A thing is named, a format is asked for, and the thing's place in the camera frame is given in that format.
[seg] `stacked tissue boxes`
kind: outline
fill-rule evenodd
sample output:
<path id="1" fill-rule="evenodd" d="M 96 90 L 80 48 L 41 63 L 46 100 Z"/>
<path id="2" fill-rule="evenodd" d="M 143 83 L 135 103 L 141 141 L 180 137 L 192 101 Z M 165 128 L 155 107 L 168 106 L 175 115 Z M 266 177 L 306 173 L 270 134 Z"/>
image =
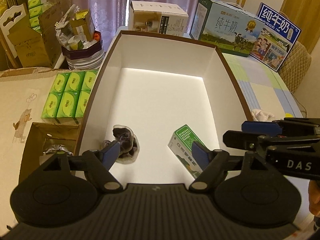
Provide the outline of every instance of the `stacked tissue boxes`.
<path id="1" fill-rule="evenodd" d="M 97 70 L 58 74 L 50 89 L 41 118 L 49 122 L 81 121 Z"/>
<path id="2" fill-rule="evenodd" d="M 76 109 L 76 119 L 78 122 L 82 120 L 82 117 L 84 115 L 84 111 L 87 106 L 94 81 L 96 80 L 97 73 L 98 70 L 87 70 L 85 73 L 84 81 L 79 96 L 78 106 Z"/>
<path id="3" fill-rule="evenodd" d="M 49 0 L 28 0 L 28 10 L 30 15 L 30 26 L 35 31 L 41 33 L 39 27 L 39 18 L 44 11 L 53 5 L 52 1 Z"/>

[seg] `yellow label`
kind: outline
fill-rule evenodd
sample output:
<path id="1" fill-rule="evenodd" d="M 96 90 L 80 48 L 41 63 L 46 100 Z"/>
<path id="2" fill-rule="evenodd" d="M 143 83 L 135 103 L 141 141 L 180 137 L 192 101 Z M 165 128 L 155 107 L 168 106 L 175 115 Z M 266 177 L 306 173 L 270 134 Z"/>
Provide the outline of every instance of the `yellow label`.
<path id="1" fill-rule="evenodd" d="M 82 19 L 87 15 L 88 11 L 82 13 L 76 13 L 76 20 Z"/>
<path id="2" fill-rule="evenodd" d="M 246 31 L 250 31 L 252 33 L 252 30 L 256 27 L 256 22 L 254 20 L 251 20 L 247 24 Z"/>

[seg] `blue gripper pad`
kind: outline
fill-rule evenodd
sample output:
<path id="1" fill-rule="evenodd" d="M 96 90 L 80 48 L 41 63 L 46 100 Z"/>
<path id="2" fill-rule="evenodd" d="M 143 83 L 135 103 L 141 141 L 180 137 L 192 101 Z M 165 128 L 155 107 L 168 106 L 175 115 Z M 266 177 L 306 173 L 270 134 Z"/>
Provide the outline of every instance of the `blue gripper pad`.
<path id="1" fill-rule="evenodd" d="M 241 126 L 241 130 L 247 133 L 263 134 L 271 137 L 282 134 L 282 128 L 275 122 L 245 121 Z"/>

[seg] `brown cardboard box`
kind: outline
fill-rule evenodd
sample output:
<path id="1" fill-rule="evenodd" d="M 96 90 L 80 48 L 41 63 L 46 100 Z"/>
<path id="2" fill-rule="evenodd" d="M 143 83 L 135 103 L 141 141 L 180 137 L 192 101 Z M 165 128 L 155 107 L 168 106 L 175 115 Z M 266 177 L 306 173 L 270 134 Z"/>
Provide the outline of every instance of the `brown cardboard box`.
<path id="1" fill-rule="evenodd" d="M 85 36 L 86 41 L 92 41 L 95 27 L 91 18 L 91 12 L 89 10 L 83 10 L 78 13 L 88 12 L 84 18 L 70 21 L 73 33 L 75 35 Z"/>
<path id="2" fill-rule="evenodd" d="M 22 155 L 19 183 L 40 166 L 39 157 L 52 144 L 63 144 L 74 152 L 78 130 L 79 126 L 73 124 L 33 122 Z"/>
<path id="3" fill-rule="evenodd" d="M 8 38 L 23 67 L 55 66 L 61 54 L 61 46 L 54 25 L 60 19 L 61 6 L 58 2 L 39 16 L 42 35 L 30 27 L 29 15 L 11 27 Z"/>

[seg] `metal screw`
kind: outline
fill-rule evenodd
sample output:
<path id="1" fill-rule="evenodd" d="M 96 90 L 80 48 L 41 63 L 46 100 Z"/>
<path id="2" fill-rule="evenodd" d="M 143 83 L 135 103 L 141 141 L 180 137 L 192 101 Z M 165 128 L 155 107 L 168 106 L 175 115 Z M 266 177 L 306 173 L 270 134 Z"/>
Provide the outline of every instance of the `metal screw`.
<path id="1" fill-rule="evenodd" d="M 274 151 L 274 150 L 277 149 L 277 147 L 276 147 L 276 146 L 268 146 L 267 149 L 268 149 L 268 150 L 271 150 L 271 151 Z"/>
<path id="2" fill-rule="evenodd" d="M 191 187 L 193 187 L 196 190 L 204 190 L 208 187 L 208 185 L 205 182 L 197 181 L 191 184 Z"/>
<path id="3" fill-rule="evenodd" d="M 108 189 L 108 190 L 116 190 L 116 189 L 120 188 L 120 184 L 117 182 L 107 182 L 104 185 L 104 187 L 105 187 L 105 189 Z"/>

